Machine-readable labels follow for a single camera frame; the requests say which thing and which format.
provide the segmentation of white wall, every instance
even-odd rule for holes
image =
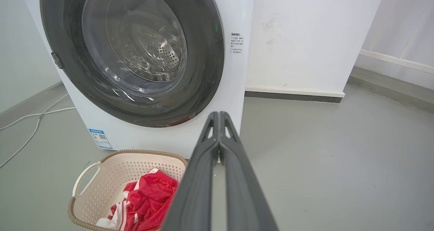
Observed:
[[[381,0],[256,0],[247,90],[343,96]]]
[[[0,113],[59,83],[24,0],[0,0]]]
[[[434,0],[382,0],[363,49],[434,66]],[[434,89],[434,74],[361,55],[355,66]]]

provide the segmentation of white washing machine body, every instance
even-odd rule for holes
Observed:
[[[70,80],[64,70],[55,65],[70,94],[90,137],[103,149],[146,149],[171,152],[190,158],[198,136],[211,112],[225,111],[240,131],[241,115],[248,68],[248,53],[254,0],[214,0],[220,15],[224,37],[224,65],[220,84],[208,105],[190,120],[169,127],[145,127],[119,119],[88,99]],[[40,0],[26,0],[48,54],[55,52],[45,35],[41,19]],[[242,45],[234,45],[242,40]]]

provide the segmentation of door hinge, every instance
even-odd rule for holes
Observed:
[[[51,56],[53,57],[54,63],[56,63],[57,67],[59,69],[63,69],[63,63],[60,60],[59,56],[56,53],[51,53]]]

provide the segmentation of brown woven rim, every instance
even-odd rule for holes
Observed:
[[[176,154],[171,154],[171,153],[166,153],[166,152],[156,152],[156,151],[145,151],[145,150],[123,150],[123,151],[117,151],[117,152],[113,152],[112,154],[108,155],[107,157],[105,157],[104,159],[101,160],[101,163],[103,163],[104,161],[106,161],[107,159],[109,159],[110,157],[113,157],[115,155],[119,155],[119,154],[125,154],[125,153],[135,153],[135,154],[152,154],[152,155],[162,155],[162,156],[168,156],[168,157],[173,157],[176,158],[178,160],[180,160],[182,163],[184,163],[185,167],[187,167],[187,161],[180,157],[179,155]],[[74,215],[74,203],[76,202],[76,198],[75,197],[71,197],[70,202],[68,204],[68,216],[71,219],[71,221],[83,228],[87,228],[90,230],[94,230],[94,231],[117,231],[115,229],[110,229],[110,228],[102,228],[102,227],[98,227],[96,225],[87,223],[87,222],[83,222],[82,220],[79,220],[75,215]]]

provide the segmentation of blue and white sticker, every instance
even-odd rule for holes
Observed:
[[[103,149],[113,149],[112,145],[107,140],[107,137],[105,136],[104,131],[101,130],[95,130],[95,129],[89,129],[90,134],[92,135],[93,139],[95,140],[96,145],[99,148]]]

